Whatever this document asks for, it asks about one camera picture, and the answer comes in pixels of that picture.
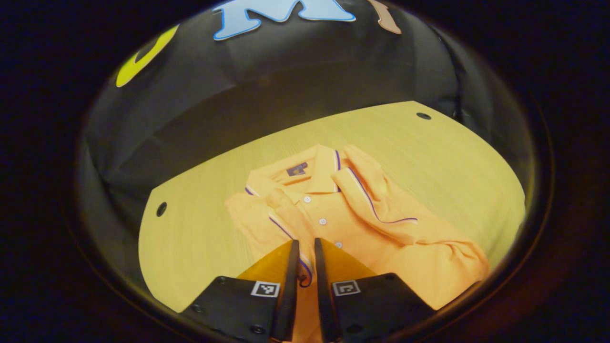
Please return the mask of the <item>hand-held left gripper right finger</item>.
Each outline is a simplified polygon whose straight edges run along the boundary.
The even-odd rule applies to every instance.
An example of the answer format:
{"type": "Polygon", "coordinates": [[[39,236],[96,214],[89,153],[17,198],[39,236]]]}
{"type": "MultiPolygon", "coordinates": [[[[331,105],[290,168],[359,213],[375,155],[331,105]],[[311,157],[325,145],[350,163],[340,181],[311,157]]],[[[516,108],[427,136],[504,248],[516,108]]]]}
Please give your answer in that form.
{"type": "Polygon", "coordinates": [[[325,343],[380,343],[434,315],[396,273],[373,272],[320,237],[314,251],[325,343]]]}

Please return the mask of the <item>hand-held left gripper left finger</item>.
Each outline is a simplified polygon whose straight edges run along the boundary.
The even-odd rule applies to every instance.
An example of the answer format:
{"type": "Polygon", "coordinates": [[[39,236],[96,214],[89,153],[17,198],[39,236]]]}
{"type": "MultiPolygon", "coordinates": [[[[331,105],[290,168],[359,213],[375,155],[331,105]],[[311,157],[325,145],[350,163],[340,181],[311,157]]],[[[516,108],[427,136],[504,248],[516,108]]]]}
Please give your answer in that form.
{"type": "Polygon", "coordinates": [[[216,277],[183,317],[223,342],[292,339],[296,315],[299,241],[269,252],[235,278],[216,277]]]}

